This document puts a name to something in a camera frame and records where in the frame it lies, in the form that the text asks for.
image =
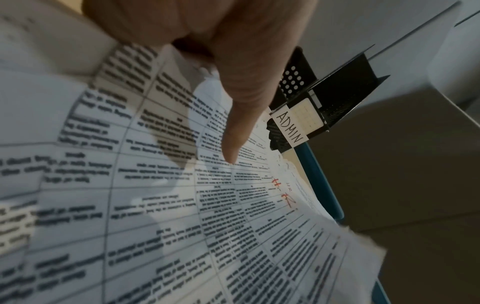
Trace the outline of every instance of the white paper sheet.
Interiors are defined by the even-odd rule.
[[[1,304],[368,301],[384,252],[328,219],[265,119],[225,162],[232,100],[173,48],[0,79]]]

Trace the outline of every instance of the black desk organizer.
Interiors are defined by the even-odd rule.
[[[318,80],[308,64],[302,49],[297,47],[283,72],[275,97],[270,104],[271,115],[287,105],[290,109],[304,99],[309,99],[324,126],[307,135],[308,139],[328,131],[352,111],[389,76],[377,78],[366,56],[361,53]],[[291,149],[282,132],[270,119],[270,148],[284,152]]]

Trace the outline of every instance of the hand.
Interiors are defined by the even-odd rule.
[[[210,58],[233,98],[223,134],[235,163],[269,106],[317,0],[84,0],[83,12],[113,37],[140,45],[173,43]]]

